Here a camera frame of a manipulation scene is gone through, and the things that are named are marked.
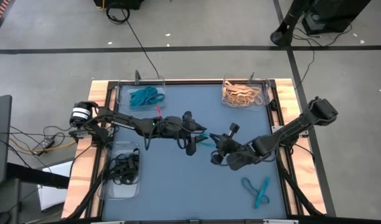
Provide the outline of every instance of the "tan rubber band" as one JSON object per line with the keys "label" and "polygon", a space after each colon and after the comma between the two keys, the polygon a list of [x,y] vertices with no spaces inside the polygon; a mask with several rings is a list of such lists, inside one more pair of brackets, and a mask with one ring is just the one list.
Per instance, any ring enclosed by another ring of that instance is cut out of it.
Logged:
{"label": "tan rubber band", "polygon": [[222,98],[229,106],[247,107],[252,103],[262,105],[263,99],[260,97],[261,88],[249,87],[246,85],[231,84],[229,81],[223,83]]}

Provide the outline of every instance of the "clear plastic bin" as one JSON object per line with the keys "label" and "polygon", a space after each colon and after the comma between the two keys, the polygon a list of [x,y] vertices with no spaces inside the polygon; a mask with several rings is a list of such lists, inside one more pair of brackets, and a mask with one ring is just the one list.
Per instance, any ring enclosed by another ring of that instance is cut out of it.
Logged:
{"label": "clear plastic bin", "polygon": [[[141,80],[140,85],[128,85],[128,88],[125,93],[121,92],[120,81],[118,82],[118,87],[116,91],[116,102],[117,104],[124,107],[126,111],[148,111],[148,110],[156,110],[156,107],[163,108],[166,106],[166,102],[164,100],[166,96],[166,82],[164,77],[159,76],[158,79],[155,80]],[[150,85],[143,85],[145,82],[153,83]],[[163,100],[153,104],[143,104],[143,105],[131,105],[131,94],[137,92],[138,90],[143,90],[147,87],[154,87],[158,91],[158,97],[162,97],[160,94],[163,94]]]}
{"label": "clear plastic bin", "polygon": [[[134,152],[134,149],[139,149],[139,144],[136,142],[118,141],[106,144],[106,162],[109,162],[109,164],[105,166],[105,168],[111,169],[115,166],[115,159],[117,157],[128,157],[132,153],[139,154],[139,167],[141,167],[141,151],[137,150]],[[102,183],[98,189],[98,197],[103,200],[122,200],[137,196],[139,193],[140,173],[141,172],[138,169],[137,177],[134,179],[133,184],[129,185],[120,184],[117,180],[102,180]]]}
{"label": "clear plastic bin", "polygon": [[233,78],[226,74],[222,82],[221,102],[224,106],[259,112],[270,103],[271,82],[267,78]]}

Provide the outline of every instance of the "concrete floor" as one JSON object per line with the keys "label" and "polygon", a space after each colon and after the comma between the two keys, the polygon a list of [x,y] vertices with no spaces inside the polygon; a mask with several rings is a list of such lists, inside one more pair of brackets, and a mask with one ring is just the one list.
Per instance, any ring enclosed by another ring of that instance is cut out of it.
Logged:
{"label": "concrete floor", "polygon": [[[280,0],[284,14],[290,4]],[[278,25],[272,0],[146,0],[141,10],[131,11],[130,22],[147,47],[269,46],[273,45],[269,34]],[[364,45],[381,45],[381,0],[372,0],[352,24],[354,30],[335,45],[360,45],[360,40]],[[331,37],[324,35],[318,41],[326,43]],[[110,23],[91,0],[16,0],[0,29],[0,49],[84,47],[139,45],[127,25]],[[294,55],[304,74],[312,52]],[[166,78],[221,78],[226,73],[247,77],[252,72],[261,78],[293,78],[286,51],[151,52],[149,56]],[[73,104],[86,100],[92,80],[132,78],[136,69],[143,78],[155,76],[143,53],[0,55],[0,95],[13,96],[13,126],[41,133],[46,125],[68,127]],[[337,216],[381,219],[381,50],[317,51],[303,87],[308,100],[319,95],[339,111],[335,123],[316,130]],[[51,152],[40,159],[56,164],[73,158],[74,150]],[[42,167],[31,156],[24,159]],[[21,163],[15,155],[9,160]],[[33,189],[25,185],[23,194]],[[40,216],[34,194],[24,201],[21,221]]]}

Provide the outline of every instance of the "blue table surface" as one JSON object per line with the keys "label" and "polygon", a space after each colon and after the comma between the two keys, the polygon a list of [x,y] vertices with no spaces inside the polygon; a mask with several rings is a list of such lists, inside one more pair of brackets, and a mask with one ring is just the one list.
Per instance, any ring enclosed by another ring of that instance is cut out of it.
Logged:
{"label": "blue table surface", "polygon": [[[133,87],[122,86],[121,94],[130,88]],[[270,134],[266,110],[254,112],[222,106],[220,96],[221,85],[167,85],[162,116],[182,117],[184,112],[191,111],[198,123],[215,134],[228,133],[230,124],[237,123],[240,129],[234,139],[240,143]],[[128,111],[126,108],[119,106],[118,111],[137,118],[157,116],[156,110]],[[125,200],[105,200],[104,221],[286,216],[276,162],[261,162],[233,171],[210,162],[210,153],[215,150],[213,147],[198,146],[193,156],[187,156],[175,140],[152,139],[149,150],[145,151],[143,138],[124,128],[115,134],[115,141],[135,141],[141,146],[139,194]],[[270,177],[265,193],[270,203],[254,209],[255,198],[242,187],[242,177],[248,177],[258,189],[265,178]]]}

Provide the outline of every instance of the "wooden edge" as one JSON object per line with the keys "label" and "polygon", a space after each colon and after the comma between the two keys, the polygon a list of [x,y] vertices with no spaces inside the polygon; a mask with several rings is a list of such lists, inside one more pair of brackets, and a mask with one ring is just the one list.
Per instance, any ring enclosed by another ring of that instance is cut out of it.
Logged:
{"label": "wooden edge", "polygon": [[[103,106],[105,104],[108,80],[98,80],[92,81],[90,88],[90,94],[88,100],[96,101],[98,105]],[[293,82],[289,78],[279,78],[275,79],[276,89],[278,91],[279,101],[281,104],[282,114],[284,116],[285,124],[296,119],[300,114],[300,108],[298,106],[298,100],[296,93],[294,92]],[[113,109],[115,102],[115,91],[112,92],[110,108]],[[273,114],[275,125],[278,124],[278,115],[276,112]],[[300,146],[309,149],[308,138],[299,139],[297,142]],[[83,152],[90,145],[90,139],[83,139],[78,142],[76,156]],[[65,205],[63,207],[62,218],[69,216],[81,200],[87,193],[90,182],[93,164],[95,161],[96,149],[94,147],[89,148],[89,150],[79,157],[75,164],[73,165],[72,177],[70,178]],[[104,155],[101,156],[99,170],[104,163]],[[321,188],[318,182],[318,176],[316,174],[314,162],[310,154],[302,149],[298,149],[297,146],[294,147],[294,153],[292,155],[293,165],[296,173],[296,178],[300,189],[304,192],[307,198],[313,203],[313,205],[321,212],[326,212],[326,208],[323,202],[323,196]],[[296,214],[296,206],[294,194],[291,188],[287,185],[287,191],[289,195],[289,202],[291,204],[291,211]],[[95,217],[97,215],[99,205],[99,198],[97,195],[93,198],[93,207],[91,216]]]}
{"label": "wooden edge", "polygon": [[[288,124],[290,121],[296,119],[301,112],[298,105],[297,96],[294,91],[293,82],[290,78],[275,79],[275,82],[283,114],[283,119],[285,121],[285,124]],[[275,125],[279,125],[277,115],[274,116],[274,122]],[[300,138],[297,141],[297,144],[310,150],[308,138]],[[322,213],[325,213],[326,208],[323,201],[321,187],[319,185],[318,175],[316,173],[314,161],[310,153],[300,149],[298,146],[294,146],[293,150],[293,166],[296,173],[296,179],[299,188],[304,192],[305,196],[307,196],[308,200],[310,200],[310,202],[316,207],[316,209],[318,209]],[[290,186],[287,186],[289,199],[291,203],[291,211],[292,214],[296,214],[294,193],[291,190]]]}

